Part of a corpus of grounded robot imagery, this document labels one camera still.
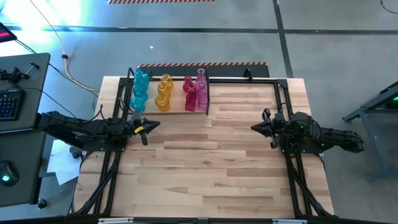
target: orange and black striped tape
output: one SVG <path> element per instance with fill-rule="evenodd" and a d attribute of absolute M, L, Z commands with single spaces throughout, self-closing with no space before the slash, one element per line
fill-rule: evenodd
<path fill-rule="evenodd" d="M 212 2 L 214 0 L 108 0 L 108 4 L 172 3 L 172 2 Z"/>
<path fill-rule="evenodd" d="M 220 63 L 150 63 L 138 67 L 182 67 L 182 66 L 223 66 L 223 65 L 267 65 L 265 62 L 220 62 Z"/>

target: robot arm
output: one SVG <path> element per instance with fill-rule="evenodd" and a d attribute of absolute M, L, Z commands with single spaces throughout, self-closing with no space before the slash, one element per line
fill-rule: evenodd
<path fill-rule="evenodd" d="M 354 153 L 363 151 L 363 140 L 357 133 L 322 128 L 305 113 L 295 113 L 291 121 L 286 121 L 281 113 L 277 113 L 272 120 L 270 116 L 271 112 L 266 108 L 262 114 L 264 121 L 252 126 L 251 129 L 265 137 L 271 137 L 272 148 L 277 148 L 281 139 L 289 144 L 287 148 L 291 153 L 323 153 L 333 146 L 340 146 Z"/>
<path fill-rule="evenodd" d="M 143 145 L 147 145 L 147 134 L 158 125 L 160 122 L 149 121 L 137 111 L 132 113 L 129 121 L 124 121 L 121 118 L 87 121 L 53 111 L 39 116 L 37 129 L 84 151 L 118 152 L 124 150 L 124 146 L 119 144 L 119 140 L 127 136 L 139 134 Z"/>

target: pink glass bottle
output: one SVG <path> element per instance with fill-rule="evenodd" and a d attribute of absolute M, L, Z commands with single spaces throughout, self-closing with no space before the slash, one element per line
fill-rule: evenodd
<path fill-rule="evenodd" d="M 185 101 L 185 110 L 186 111 L 195 111 L 195 107 L 197 106 L 197 97 L 194 94 L 188 94 Z"/>
<path fill-rule="evenodd" d="M 198 89 L 198 108 L 199 110 L 207 110 L 207 85 L 206 83 L 199 83 Z"/>
<path fill-rule="evenodd" d="M 199 84 L 200 83 L 206 83 L 206 76 L 205 76 L 205 69 L 204 68 L 199 68 L 198 69 L 198 76 L 197 80 L 195 82 L 197 89 L 199 89 Z"/>
<path fill-rule="evenodd" d="M 187 91 L 187 87 L 189 86 L 189 84 L 193 84 L 193 82 L 192 82 L 192 77 L 185 77 L 184 78 L 184 85 L 182 86 L 182 88 L 183 88 L 183 90 L 184 90 L 184 92 L 185 93 L 188 93 L 188 91 Z"/>

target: gray floor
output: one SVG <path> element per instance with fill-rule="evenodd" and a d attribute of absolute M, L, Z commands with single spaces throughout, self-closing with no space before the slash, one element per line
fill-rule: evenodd
<path fill-rule="evenodd" d="M 107 5 L 106 1 L 97 0 L 47 2 L 38 6 L 54 24 L 60 25 L 277 27 L 272 0 L 127 6 Z M 398 11 L 398 2 L 384 2 Z M 286 29 L 398 29 L 398 15 L 384 11 L 378 0 L 279 0 L 279 4 Z M 53 32 L 42 32 L 32 25 L 33 22 L 44 25 L 45 21 L 28 6 L 19 12 L 13 10 L 17 4 L 9 1 L 0 21 L 26 26 L 26 30 L 15 32 L 19 39 L 38 52 L 50 52 L 51 62 L 62 68 L 62 50 L 57 38 Z M 140 63 L 265 61 L 271 77 L 286 77 L 278 34 L 60 32 L 60 36 L 71 56 L 70 72 L 81 82 L 97 88 L 104 75 L 125 75 L 128 67 Z M 334 149 L 325 154 L 335 213 L 344 218 L 398 222 L 398 180 L 370 183 L 365 180 L 365 174 L 378 171 L 374 152 L 360 122 L 345 124 L 341 120 L 397 80 L 396 38 L 396 35 L 287 35 L 294 77 L 305 79 L 314 118 L 325 127 L 358 131 L 366 141 L 364 153 Z M 13 42 L 0 45 L 0 56 L 26 53 Z M 47 74 L 45 91 L 77 116 L 89 118 L 93 114 L 91 95 L 66 82 L 52 69 Z M 50 110 L 65 112 L 44 96 L 40 111 Z M 389 116 L 373 119 L 384 132 L 394 129 L 389 124 L 392 120 Z M 386 147 L 393 149 L 395 133 L 386 134 Z M 0 208 L 0 220 L 65 214 L 70 200 L 61 200 L 61 196 L 70 198 L 71 190 L 72 182 L 58 187 L 53 177 L 46 178 L 40 192 L 49 200 L 46 209 L 37 211 L 30 205 Z"/>

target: keyboard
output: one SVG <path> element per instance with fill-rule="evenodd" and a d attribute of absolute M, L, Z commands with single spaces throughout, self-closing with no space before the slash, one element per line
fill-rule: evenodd
<path fill-rule="evenodd" d="M 0 121 L 16 121 L 22 107 L 25 90 L 0 91 Z"/>

